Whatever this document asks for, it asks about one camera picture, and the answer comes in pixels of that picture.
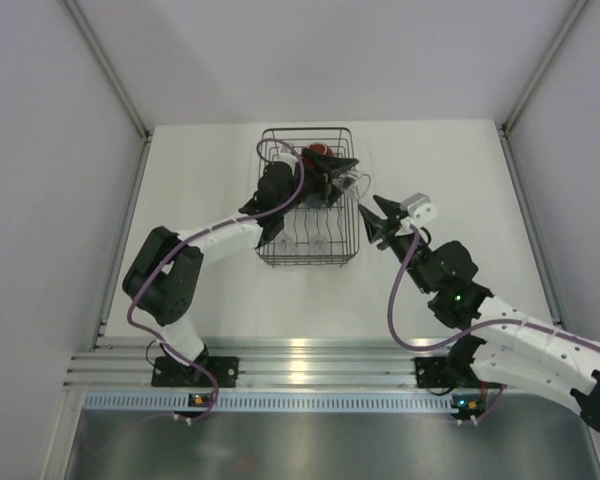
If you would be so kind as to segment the clear glass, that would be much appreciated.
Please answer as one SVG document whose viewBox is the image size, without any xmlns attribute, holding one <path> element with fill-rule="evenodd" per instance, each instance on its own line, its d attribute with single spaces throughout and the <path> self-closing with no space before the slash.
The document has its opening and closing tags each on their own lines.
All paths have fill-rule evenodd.
<svg viewBox="0 0 600 480">
<path fill-rule="evenodd" d="M 350 170 L 336 177 L 332 184 L 349 198 L 360 200 L 371 187 L 371 176 L 359 170 Z"/>
<path fill-rule="evenodd" d="M 330 241 L 324 235 L 315 234 L 308 240 L 309 254 L 325 256 L 331 253 Z"/>
<path fill-rule="evenodd" d="M 294 256 L 297 254 L 297 247 L 293 237 L 280 234 L 274 242 L 274 254 L 276 256 Z"/>
</svg>

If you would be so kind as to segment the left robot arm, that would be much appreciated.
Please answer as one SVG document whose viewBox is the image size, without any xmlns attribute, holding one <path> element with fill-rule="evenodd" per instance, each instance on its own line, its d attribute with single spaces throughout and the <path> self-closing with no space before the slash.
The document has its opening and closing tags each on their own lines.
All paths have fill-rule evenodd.
<svg viewBox="0 0 600 480">
<path fill-rule="evenodd" d="M 331 209 L 353 181 L 355 157 L 337 157 L 320 143 L 264 158 L 256 190 L 237 213 L 214 225 L 190 232 L 153 228 L 138 250 L 123 281 L 131 303 L 127 319 L 140 310 L 152 322 L 143 330 L 153 335 L 163 354 L 153 365 L 154 387 L 216 387 L 228 385 L 222 368 L 236 366 L 228 357 L 213 357 L 186 319 L 202 270 L 243 250 L 275 242 L 286 216 L 301 206 Z"/>
</svg>

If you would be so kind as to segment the red cup white inside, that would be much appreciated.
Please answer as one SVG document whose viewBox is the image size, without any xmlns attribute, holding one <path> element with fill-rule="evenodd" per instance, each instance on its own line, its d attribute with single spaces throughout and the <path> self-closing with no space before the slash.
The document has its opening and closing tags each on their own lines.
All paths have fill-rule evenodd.
<svg viewBox="0 0 600 480">
<path fill-rule="evenodd" d="M 302 149 L 302 156 L 307 159 L 334 158 L 334 151 L 324 143 L 312 143 Z"/>
</svg>

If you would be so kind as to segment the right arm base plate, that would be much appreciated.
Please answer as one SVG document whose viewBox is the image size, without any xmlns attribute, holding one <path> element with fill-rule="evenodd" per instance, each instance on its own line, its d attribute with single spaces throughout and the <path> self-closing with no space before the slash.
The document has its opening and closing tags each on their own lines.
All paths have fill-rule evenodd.
<svg viewBox="0 0 600 480">
<path fill-rule="evenodd" d="M 434 393 L 452 391 L 458 384 L 443 356 L 417 357 L 414 359 L 417 386 Z"/>
</svg>

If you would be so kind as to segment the dark blue cup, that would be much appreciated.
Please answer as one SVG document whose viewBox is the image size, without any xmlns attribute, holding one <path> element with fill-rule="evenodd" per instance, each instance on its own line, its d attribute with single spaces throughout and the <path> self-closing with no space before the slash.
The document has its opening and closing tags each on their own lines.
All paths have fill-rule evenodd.
<svg viewBox="0 0 600 480">
<path fill-rule="evenodd" d="M 307 196 L 304 200 L 304 203 L 307 208 L 311 209 L 320 209 L 325 207 L 324 200 L 317 195 Z"/>
</svg>

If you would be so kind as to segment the clear glass front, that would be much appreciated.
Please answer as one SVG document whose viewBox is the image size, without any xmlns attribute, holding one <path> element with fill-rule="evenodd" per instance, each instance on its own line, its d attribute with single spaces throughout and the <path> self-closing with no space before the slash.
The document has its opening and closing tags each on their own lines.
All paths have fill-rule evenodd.
<svg viewBox="0 0 600 480">
<path fill-rule="evenodd" d="M 330 241 L 324 235 L 315 234 L 308 240 L 309 254 L 325 256 L 331 253 Z"/>
</svg>

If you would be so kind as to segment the wire dish rack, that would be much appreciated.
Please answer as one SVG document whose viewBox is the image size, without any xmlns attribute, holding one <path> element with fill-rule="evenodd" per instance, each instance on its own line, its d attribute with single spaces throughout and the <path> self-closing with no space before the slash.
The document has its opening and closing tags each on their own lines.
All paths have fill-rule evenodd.
<svg viewBox="0 0 600 480">
<path fill-rule="evenodd" d="M 291 145 L 300 151 L 312 143 L 328 145 L 335 157 L 353 158 L 354 144 L 351 131 L 346 127 L 271 127 L 262 133 L 266 140 L 262 148 L 259 174 L 273 161 L 278 161 L 281 148 Z M 256 250 L 258 257 L 270 266 L 337 265 L 353 259 L 359 251 L 358 200 L 341 192 L 332 208 L 311 209 L 305 203 L 284 215 L 284 224 L 276 237 Z M 294 256 L 276 256 L 274 242 L 280 234 L 293 237 L 298 245 Z M 331 253 L 325 256 L 309 254 L 308 240 L 312 235 L 324 235 L 330 241 Z"/>
</svg>

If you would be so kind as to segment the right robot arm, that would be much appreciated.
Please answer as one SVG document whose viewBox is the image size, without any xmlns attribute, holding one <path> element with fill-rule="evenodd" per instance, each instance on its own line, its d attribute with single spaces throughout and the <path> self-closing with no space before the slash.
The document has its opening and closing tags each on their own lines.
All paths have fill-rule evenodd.
<svg viewBox="0 0 600 480">
<path fill-rule="evenodd" d="M 396 299 L 404 277 L 430 295 L 429 310 L 456 332 L 436 345 L 450 349 L 450 379 L 521 389 L 563 406 L 600 433 L 600 342 L 541 322 L 478 284 L 478 267 L 461 242 L 431 248 L 425 226 L 437 210 L 428 196 L 373 199 L 380 215 L 365 206 L 358 211 L 370 244 L 391 250 L 400 263 L 389 299 Z"/>
</svg>

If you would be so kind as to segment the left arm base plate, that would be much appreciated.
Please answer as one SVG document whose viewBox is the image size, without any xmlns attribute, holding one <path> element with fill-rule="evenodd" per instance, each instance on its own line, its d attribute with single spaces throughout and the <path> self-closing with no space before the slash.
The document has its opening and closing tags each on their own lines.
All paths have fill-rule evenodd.
<svg viewBox="0 0 600 480">
<path fill-rule="evenodd" d="M 214 377 L 220 388 L 235 388 L 239 373 L 239 358 L 211 356 L 203 367 Z M 169 356 L 157 357 L 151 378 L 156 388 L 211 388 L 211 380 L 197 369 L 186 366 Z"/>
</svg>

